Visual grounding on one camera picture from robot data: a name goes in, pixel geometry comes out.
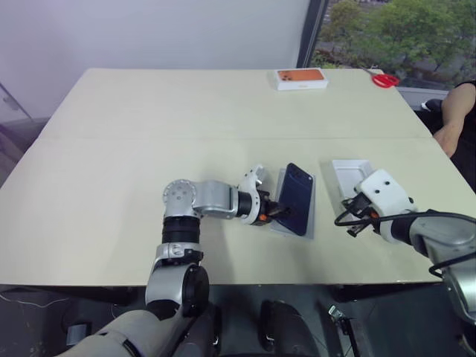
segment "white plastic tray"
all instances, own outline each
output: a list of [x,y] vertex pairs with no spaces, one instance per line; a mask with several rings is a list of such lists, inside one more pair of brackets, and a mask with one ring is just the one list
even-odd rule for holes
[[[373,168],[368,160],[332,160],[332,168],[338,183],[339,213],[342,213],[344,206],[340,202],[356,196],[354,187],[367,178],[373,172]],[[346,218],[344,221],[357,219],[352,215]]]

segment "smartphone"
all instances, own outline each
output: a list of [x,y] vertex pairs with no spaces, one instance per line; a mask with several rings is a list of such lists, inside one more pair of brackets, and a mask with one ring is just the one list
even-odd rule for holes
[[289,208],[289,215],[276,219],[281,225],[298,236],[307,231],[307,219],[311,205],[314,179],[293,163],[289,163],[281,186],[279,203]]

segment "phone box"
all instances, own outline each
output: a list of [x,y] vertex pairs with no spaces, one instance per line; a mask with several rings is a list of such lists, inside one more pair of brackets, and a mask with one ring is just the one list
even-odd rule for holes
[[320,68],[278,69],[274,81],[278,91],[323,89],[329,83]]

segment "wire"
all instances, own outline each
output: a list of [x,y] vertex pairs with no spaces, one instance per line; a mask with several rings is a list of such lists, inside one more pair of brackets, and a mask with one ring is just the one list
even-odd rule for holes
[[360,219],[358,221],[340,222],[341,219],[343,219],[349,213],[350,212],[348,210],[344,211],[335,219],[334,224],[339,227],[346,227],[350,225],[368,225],[368,224],[374,225],[380,222],[393,221],[394,219],[398,219],[398,218],[420,218],[420,217],[450,217],[450,218],[462,219],[463,221],[468,221],[468,222],[476,224],[475,218],[472,218],[470,216],[465,216],[464,214],[451,213],[451,212],[410,212],[410,213],[394,214],[392,216]]
[[50,305],[53,305],[54,303],[59,303],[60,301],[67,301],[67,300],[69,300],[69,298],[67,297],[67,298],[65,298],[65,299],[53,300],[53,301],[51,301],[50,303],[47,303],[47,304],[45,304],[45,305],[39,305],[39,304],[37,304],[37,303],[31,303],[31,302],[28,302],[28,301],[10,300],[10,299],[6,298],[5,296],[3,296],[2,294],[0,294],[0,298],[1,298],[2,300],[5,300],[5,301],[9,302],[9,303],[20,303],[20,304],[22,304],[22,305],[31,305],[31,306],[39,307],[40,309],[44,309],[44,308],[46,308],[46,307],[48,307],[48,306],[50,306]]
[[473,258],[476,258],[476,251],[466,255],[462,255],[461,257],[458,257],[458,258],[444,260],[441,263],[435,264],[434,266],[430,267],[428,271],[430,272],[430,274],[434,275],[435,277],[443,277],[441,273],[436,272],[437,269],[441,269],[447,266],[452,266],[454,264],[462,263]]
[[112,318],[116,319],[118,318],[116,315],[114,315],[114,310],[113,310],[113,307],[115,306],[115,304],[111,304],[111,315],[112,315]]

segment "scissors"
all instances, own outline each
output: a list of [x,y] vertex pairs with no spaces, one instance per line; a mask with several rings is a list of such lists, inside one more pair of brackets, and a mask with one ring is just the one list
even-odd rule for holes
[[370,74],[372,76],[372,82],[381,88],[390,88],[397,86],[400,83],[400,80],[397,77],[390,76],[389,74],[375,74],[364,67],[361,67],[361,69]]

